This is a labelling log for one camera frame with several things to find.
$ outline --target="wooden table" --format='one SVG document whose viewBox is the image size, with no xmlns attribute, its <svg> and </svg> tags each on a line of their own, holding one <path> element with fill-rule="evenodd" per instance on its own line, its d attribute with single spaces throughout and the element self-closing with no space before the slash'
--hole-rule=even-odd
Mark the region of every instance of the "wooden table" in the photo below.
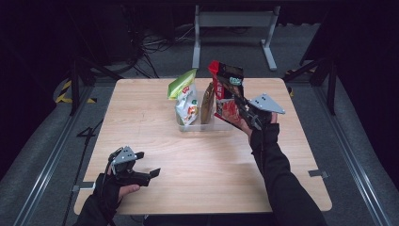
<svg viewBox="0 0 399 226">
<path fill-rule="evenodd" d="M 108 156 L 121 146 L 144 152 L 134 170 L 161 168 L 148 187 L 126 196 L 122 215 L 211 214 L 271 212 L 263 178 L 247 135 L 230 131 L 181 132 L 174 101 L 167 98 L 172 79 L 123 79 L 115 86 L 84 181 L 94 182 L 104 171 Z M 196 79 L 205 90 L 211 78 Z M 322 211 L 331 208 L 323 179 L 310 177 L 317 170 L 311 148 L 281 79 L 246 78 L 248 99 L 267 93 L 286 111 L 279 115 L 279 145 L 292 172 Z M 92 190 L 79 192 L 74 211 L 79 214 Z"/>
</svg>

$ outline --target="red snack bag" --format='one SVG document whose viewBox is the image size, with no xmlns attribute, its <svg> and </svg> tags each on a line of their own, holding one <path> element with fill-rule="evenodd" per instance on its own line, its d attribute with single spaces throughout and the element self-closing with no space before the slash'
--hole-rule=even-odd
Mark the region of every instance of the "red snack bag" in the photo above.
<svg viewBox="0 0 399 226">
<path fill-rule="evenodd" d="M 244 70 L 216 60 L 211 62 L 208 70 L 212 74 L 215 87 L 215 116 L 239 126 L 241 117 L 234 96 L 244 98 Z"/>
</svg>

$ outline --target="snack bag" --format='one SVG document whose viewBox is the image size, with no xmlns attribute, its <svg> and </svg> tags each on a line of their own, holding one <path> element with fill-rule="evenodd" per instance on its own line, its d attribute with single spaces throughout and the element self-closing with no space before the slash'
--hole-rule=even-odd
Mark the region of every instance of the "snack bag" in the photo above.
<svg viewBox="0 0 399 226">
<path fill-rule="evenodd" d="M 241 117 L 234 97 L 244 98 L 244 70 L 216 60 L 211 62 L 208 70 L 212 74 L 215 87 L 215 116 L 239 126 Z"/>
<path fill-rule="evenodd" d="M 168 86 L 169 100 L 177 100 L 176 113 L 181 119 L 181 123 L 189 125 L 193 122 L 199 113 L 197 90 L 194 83 L 196 69 L 193 69 L 181 76 Z"/>
<path fill-rule="evenodd" d="M 200 107 L 200 123 L 208 124 L 211 120 L 212 108 L 214 107 L 215 88 L 211 82 L 203 93 L 202 105 Z"/>
</svg>

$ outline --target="metal stand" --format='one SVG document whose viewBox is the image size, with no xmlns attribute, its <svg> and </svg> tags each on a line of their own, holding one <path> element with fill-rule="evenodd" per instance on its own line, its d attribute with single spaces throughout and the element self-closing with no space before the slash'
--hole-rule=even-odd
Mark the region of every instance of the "metal stand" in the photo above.
<svg viewBox="0 0 399 226">
<path fill-rule="evenodd" d="M 195 43 L 193 54 L 192 68 L 200 67 L 200 27 L 211 26 L 260 26 L 267 27 L 267 37 L 261 40 L 264 55 L 266 56 L 269 69 L 275 71 L 277 69 L 275 60 L 270 50 L 270 41 L 273 37 L 273 32 L 276 27 L 276 22 L 279 17 L 279 7 L 275 7 L 273 11 L 256 11 L 256 12 L 211 12 L 202 11 L 196 5 L 195 15 Z"/>
</svg>

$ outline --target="black sleeve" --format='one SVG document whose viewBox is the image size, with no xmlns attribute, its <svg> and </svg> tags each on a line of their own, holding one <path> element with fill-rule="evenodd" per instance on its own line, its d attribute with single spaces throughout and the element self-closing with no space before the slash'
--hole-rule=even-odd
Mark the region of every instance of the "black sleeve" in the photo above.
<svg viewBox="0 0 399 226">
<path fill-rule="evenodd" d="M 74 226 L 106 226 L 108 222 L 113 223 L 112 218 L 120 206 L 120 186 L 115 180 L 114 176 L 99 174 L 93 194 L 86 199 Z"/>
<path fill-rule="evenodd" d="M 279 225 L 327 225 L 314 200 L 291 173 L 278 135 L 279 125 L 268 124 L 262 131 L 252 132 L 250 146 Z"/>
<path fill-rule="evenodd" d="M 100 209 L 100 201 L 94 196 L 90 195 L 83 205 L 82 211 L 73 226 L 106 226 L 108 222 L 104 218 L 101 209 Z"/>
</svg>

